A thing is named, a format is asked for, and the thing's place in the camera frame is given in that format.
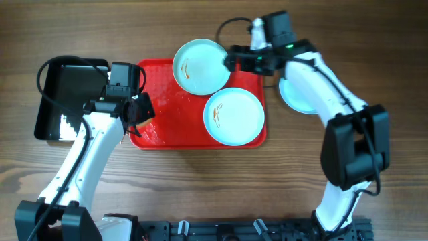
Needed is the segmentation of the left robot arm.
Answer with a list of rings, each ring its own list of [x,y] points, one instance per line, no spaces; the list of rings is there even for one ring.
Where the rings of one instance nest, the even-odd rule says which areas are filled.
[[[138,217],[108,214],[94,221],[96,186],[115,146],[129,127],[154,118],[148,93],[103,96],[88,101],[70,152],[51,183],[34,201],[15,211],[19,240],[143,240]]]

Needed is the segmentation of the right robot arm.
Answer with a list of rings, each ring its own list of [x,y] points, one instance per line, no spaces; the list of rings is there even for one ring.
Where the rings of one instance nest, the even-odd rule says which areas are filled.
[[[312,219],[323,240],[346,233],[361,195],[381,192],[380,173],[389,167],[388,112],[356,97],[306,41],[261,50],[234,45],[224,64],[262,76],[281,70],[315,109],[325,126],[320,162],[328,183]]]

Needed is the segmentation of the green and orange sponge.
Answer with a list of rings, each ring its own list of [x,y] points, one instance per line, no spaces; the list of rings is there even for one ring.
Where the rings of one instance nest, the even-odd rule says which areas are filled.
[[[135,129],[138,130],[138,129],[142,128],[142,127],[145,127],[146,125],[150,124],[152,121],[153,121],[153,119],[150,118],[150,119],[145,120],[145,121],[143,121],[141,123],[138,123],[138,124],[136,124]]]

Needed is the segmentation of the light blue plate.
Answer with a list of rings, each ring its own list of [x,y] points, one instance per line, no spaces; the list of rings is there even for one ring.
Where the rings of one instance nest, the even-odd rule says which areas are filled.
[[[185,43],[173,58],[173,76],[186,92],[206,96],[222,89],[231,72],[224,66],[227,52],[209,39],[194,39]]]
[[[203,110],[203,123],[217,142],[232,147],[256,139],[265,125],[260,100],[242,88],[226,88],[209,98]]]
[[[309,115],[317,114],[316,110],[310,106],[309,102],[289,80],[280,78],[278,90],[283,101],[294,111]]]

